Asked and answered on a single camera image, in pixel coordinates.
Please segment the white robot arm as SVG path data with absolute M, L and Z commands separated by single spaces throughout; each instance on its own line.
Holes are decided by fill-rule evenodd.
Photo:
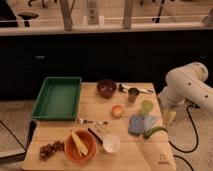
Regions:
M 205 84 L 207 67 L 193 62 L 166 74 L 166 86 L 157 95 L 163 107 L 163 122 L 168 126 L 176 116 L 175 107 L 189 100 L 206 112 L 213 114 L 213 88 Z

